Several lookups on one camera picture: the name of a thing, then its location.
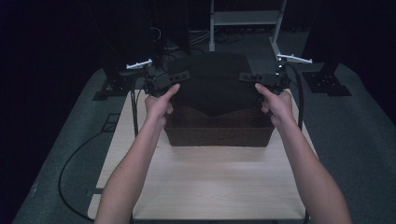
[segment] light wooden tabletop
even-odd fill
[[[145,94],[137,104],[143,123]],[[293,101],[293,112],[298,109]],[[304,126],[303,133],[312,146]],[[134,141],[128,95],[108,150],[97,188],[102,189]],[[100,194],[88,216],[95,218]],[[171,147],[165,131],[148,170],[134,219],[241,220],[295,219],[304,206],[277,129],[267,147]]]

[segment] wire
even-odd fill
[[[136,98],[134,97],[134,89],[136,86],[136,81],[141,77],[144,77],[144,75],[136,76],[132,82],[132,87],[131,87],[132,115],[134,119],[134,137],[137,137],[137,134],[139,133],[139,125],[137,124],[137,101]]]
[[[157,30],[158,31],[158,38],[157,38],[157,40],[160,40],[161,39],[161,30],[160,29],[158,29],[157,27],[151,27],[150,28],[151,30]]]
[[[139,100],[139,95],[140,95],[140,92],[142,91],[142,89],[143,89],[143,87],[141,87],[141,88],[140,88],[140,91],[137,93],[136,104],[137,104],[137,101]]]
[[[210,33],[207,31],[204,35],[201,35],[201,36],[193,39],[192,41],[190,41],[190,45],[196,45],[196,44],[198,44],[200,42],[205,41],[206,39],[209,38],[209,34]]]
[[[76,210],[72,205],[70,205],[70,203],[67,202],[66,198],[64,197],[64,194],[62,193],[62,177],[64,175],[64,169],[66,168],[66,166],[68,165],[68,163],[73,159],[73,157],[83,148],[85,147],[85,145],[87,145],[89,142],[91,142],[91,140],[93,140],[94,138],[98,137],[100,134],[102,133],[107,133],[108,130],[113,129],[114,127],[117,126],[117,124],[112,125],[108,128],[105,129],[105,125],[102,127],[101,132],[95,134],[94,136],[92,136],[91,138],[89,138],[87,141],[85,141],[83,144],[81,144],[73,153],[72,155],[70,155],[70,157],[67,159],[66,163],[64,164],[64,167],[61,170],[61,173],[59,174],[59,178],[58,178],[58,192],[59,195],[61,196],[62,202],[64,203],[64,205],[66,205],[67,208],[69,208],[72,212],[74,212],[75,214],[77,214],[78,216],[92,221],[94,222],[94,219],[85,216],[84,214],[80,213],[78,210]]]
[[[297,68],[289,63],[285,63],[285,66],[289,66],[296,77],[296,84],[298,90],[298,98],[299,98],[299,113],[298,113],[298,127],[300,130],[303,129],[303,116],[304,116],[304,92],[303,92],[303,83],[301,82],[301,76],[298,72]],[[303,224],[307,224],[309,222],[309,214],[308,211],[305,209],[305,217]]]

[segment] gray carpet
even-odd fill
[[[307,33],[281,33],[278,40],[284,54],[301,55]],[[195,46],[207,51],[207,44]],[[247,56],[254,73],[275,71],[276,61],[268,34],[246,35],[232,45],[216,45],[216,51]],[[184,53],[175,56],[183,57]],[[322,64],[297,65],[300,72],[318,71]],[[364,89],[359,76],[340,64],[335,72],[352,96],[329,97],[313,94],[303,79],[304,122],[318,156],[329,169],[346,200],[355,223],[394,223],[396,220],[396,129]],[[62,202],[58,178],[64,164],[84,142],[101,132],[107,116],[120,113],[125,97],[93,101],[105,74],[98,70],[85,89],[59,134],[30,195],[14,223],[90,223]],[[291,88],[297,95],[295,87]],[[86,214],[113,133],[100,133],[74,155],[64,170],[64,197],[77,211]],[[208,221],[145,221],[147,223],[207,223]],[[271,223],[270,221],[217,221],[211,223]],[[302,223],[279,220],[279,223]]]

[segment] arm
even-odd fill
[[[262,112],[273,112],[271,121],[279,130],[297,190],[315,223],[352,223],[344,195],[309,146],[291,111],[291,96],[272,94],[263,85],[256,89],[265,98]]]
[[[129,223],[166,122],[164,114],[173,111],[169,100],[178,88],[177,84],[160,98],[149,96],[146,99],[146,120],[125,157],[106,183],[95,223]]]

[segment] metal shelf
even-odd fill
[[[280,10],[265,11],[215,11],[215,0],[210,8],[210,41],[209,51],[215,51],[215,26],[219,25],[262,25],[274,24],[276,26],[274,36],[269,41],[275,57],[279,52],[277,36],[285,14],[287,0],[282,0]]]
[[[279,11],[221,11],[214,13],[214,25],[276,24]]]

